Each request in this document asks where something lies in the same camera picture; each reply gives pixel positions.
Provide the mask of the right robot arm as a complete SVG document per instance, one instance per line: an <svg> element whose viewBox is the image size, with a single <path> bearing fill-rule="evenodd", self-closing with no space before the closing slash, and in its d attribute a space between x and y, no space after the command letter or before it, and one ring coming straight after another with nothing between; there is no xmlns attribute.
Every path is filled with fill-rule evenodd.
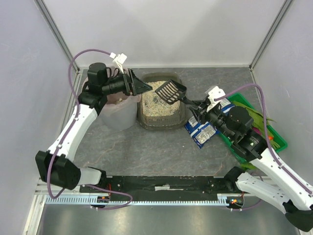
<svg viewBox="0 0 313 235"><path fill-rule="evenodd" d="M227 177L232 187L248 192L275 206L296 228L309 232L313 228L313 187L289 167L273 150L268 140L252 129L253 118L244 107L234 106L228 113L219 104L205 100L187 101L187 107L200 123L209 122L231 140L234 152L251 163L276 186L252 177L237 167Z"/></svg>

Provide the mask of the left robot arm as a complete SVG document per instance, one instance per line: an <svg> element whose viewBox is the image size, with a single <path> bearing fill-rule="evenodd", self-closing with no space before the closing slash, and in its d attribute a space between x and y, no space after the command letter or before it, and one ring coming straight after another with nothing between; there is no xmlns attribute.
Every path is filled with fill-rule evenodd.
<svg viewBox="0 0 313 235"><path fill-rule="evenodd" d="M108 96L123 93L135 96L152 87L136 77L132 69L120 71L104 63L89 66L87 81L78 95L78 105L57 140L47 151L39 151L35 162L42 181L72 190L80 185L97 185L105 172L96 168L78 168L74 163L77 148L91 124L100 115Z"/></svg>

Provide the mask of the grey bin with pink bag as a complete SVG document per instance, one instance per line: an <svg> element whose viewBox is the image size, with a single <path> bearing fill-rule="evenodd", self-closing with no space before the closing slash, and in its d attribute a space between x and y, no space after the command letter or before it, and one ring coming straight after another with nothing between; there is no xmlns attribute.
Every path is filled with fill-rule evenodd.
<svg viewBox="0 0 313 235"><path fill-rule="evenodd" d="M111 68L89 69L86 83L78 96L79 121L86 127L100 117L105 125L115 130L126 130L134 125L140 95L123 93L123 74Z"/></svg>

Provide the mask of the black litter scoop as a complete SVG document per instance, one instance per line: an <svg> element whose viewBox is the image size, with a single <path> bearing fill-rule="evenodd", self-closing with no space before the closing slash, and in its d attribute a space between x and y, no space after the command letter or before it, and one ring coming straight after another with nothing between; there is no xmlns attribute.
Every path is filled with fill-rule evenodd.
<svg viewBox="0 0 313 235"><path fill-rule="evenodd" d="M187 105L195 103L186 97L187 88L174 80L166 81L155 90L155 93L167 104L173 105L177 101L181 101Z"/></svg>

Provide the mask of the grey litter box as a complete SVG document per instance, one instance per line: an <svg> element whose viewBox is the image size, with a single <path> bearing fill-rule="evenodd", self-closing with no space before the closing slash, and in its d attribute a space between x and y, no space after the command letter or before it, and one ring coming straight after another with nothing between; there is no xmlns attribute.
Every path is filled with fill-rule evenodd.
<svg viewBox="0 0 313 235"><path fill-rule="evenodd" d="M142 76L141 80L152 86L152 90L142 94L137 104L137 120L141 127L148 130L166 130L183 127L187 122L187 110L180 101L169 105L155 90L168 80L182 83L173 72L154 72Z"/></svg>

